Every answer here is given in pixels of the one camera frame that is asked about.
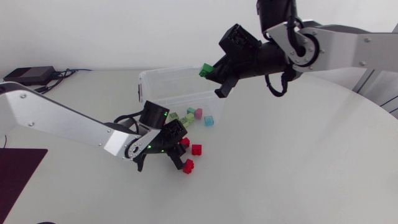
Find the black power adapter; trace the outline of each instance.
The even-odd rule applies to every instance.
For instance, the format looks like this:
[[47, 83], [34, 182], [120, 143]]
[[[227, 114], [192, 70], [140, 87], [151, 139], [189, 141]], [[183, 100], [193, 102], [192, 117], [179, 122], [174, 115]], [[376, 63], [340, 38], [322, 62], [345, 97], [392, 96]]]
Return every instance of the black power adapter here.
[[25, 86], [47, 85], [54, 72], [53, 66], [17, 68], [3, 79], [5, 82], [18, 82]]

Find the green cube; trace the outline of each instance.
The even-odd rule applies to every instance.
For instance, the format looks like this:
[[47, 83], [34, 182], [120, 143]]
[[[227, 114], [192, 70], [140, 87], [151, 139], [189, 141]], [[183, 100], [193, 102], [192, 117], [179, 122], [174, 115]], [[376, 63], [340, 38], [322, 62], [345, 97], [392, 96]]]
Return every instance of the green cube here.
[[213, 66], [204, 63], [202, 68], [201, 68], [201, 70], [200, 70], [200, 72], [199, 72], [199, 75], [201, 77], [206, 77], [206, 75], [209, 74], [210, 72], [212, 72], [213, 70], [214, 70]]
[[178, 117], [178, 114], [177, 114], [176, 112], [170, 113], [170, 114], [169, 114], [169, 117], [170, 117], [170, 120], [171, 120], [171, 121], [173, 121], [173, 120], [175, 120], [175, 119], [180, 119], [180, 118]]
[[185, 118], [188, 120], [190, 124], [192, 124], [195, 121], [195, 115], [193, 113], [189, 113], [185, 116]]
[[189, 120], [187, 118], [181, 118], [180, 119], [182, 125], [186, 128], [190, 125]]
[[191, 113], [191, 114], [195, 115], [195, 112], [196, 112], [196, 110], [193, 109], [193, 108], [188, 108], [187, 109], [187, 114]]

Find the pink cube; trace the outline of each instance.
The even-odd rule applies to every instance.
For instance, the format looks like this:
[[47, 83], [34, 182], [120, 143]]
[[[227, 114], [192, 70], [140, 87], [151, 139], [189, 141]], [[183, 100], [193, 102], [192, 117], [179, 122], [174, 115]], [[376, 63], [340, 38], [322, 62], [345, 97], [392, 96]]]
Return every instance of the pink cube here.
[[201, 115], [203, 113], [203, 110], [201, 108], [198, 108], [195, 112], [195, 118], [196, 119], [201, 119]]

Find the yellow-green cube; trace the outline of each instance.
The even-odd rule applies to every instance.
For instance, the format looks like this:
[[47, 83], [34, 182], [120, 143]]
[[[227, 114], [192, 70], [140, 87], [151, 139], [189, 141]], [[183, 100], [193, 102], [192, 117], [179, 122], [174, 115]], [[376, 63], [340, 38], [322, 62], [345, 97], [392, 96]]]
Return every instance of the yellow-green cube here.
[[188, 122], [192, 124], [195, 121], [195, 115], [193, 113], [189, 113], [185, 116], [188, 119]]
[[175, 120], [175, 119], [180, 119], [180, 118], [178, 117], [178, 114], [177, 114], [176, 112], [170, 113], [170, 114], [169, 114], [169, 117], [170, 117], [170, 120], [171, 120], [171, 121], [173, 121], [173, 120]]
[[185, 117], [181, 118], [180, 121], [184, 127], [188, 127], [190, 125], [189, 120]]

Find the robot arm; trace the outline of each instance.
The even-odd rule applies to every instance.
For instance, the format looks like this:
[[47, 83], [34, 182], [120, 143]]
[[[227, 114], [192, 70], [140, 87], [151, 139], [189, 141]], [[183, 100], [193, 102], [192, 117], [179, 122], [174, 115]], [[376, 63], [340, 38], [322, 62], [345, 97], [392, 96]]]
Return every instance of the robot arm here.
[[[297, 17], [295, 0], [258, 0], [264, 38], [261, 43], [236, 24], [220, 40], [226, 55], [211, 70], [201, 74], [220, 83], [215, 90], [220, 98], [228, 96], [241, 78], [265, 75], [267, 86], [275, 96], [283, 96], [287, 84], [303, 72], [359, 67], [398, 72], [395, 62], [398, 34], [370, 33], [365, 30]], [[269, 74], [282, 74], [282, 92], [273, 89]]]
[[164, 124], [169, 110], [149, 101], [136, 131], [130, 129], [131, 116], [120, 117], [122, 123], [101, 123], [18, 83], [0, 83], [0, 105], [3, 131], [20, 125], [82, 142], [136, 162], [138, 171], [147, 154], [166, 153], [177, 169], [185, 166], [180, 156], [186, 147], [179, 141], [187, 131], [178, 120]]

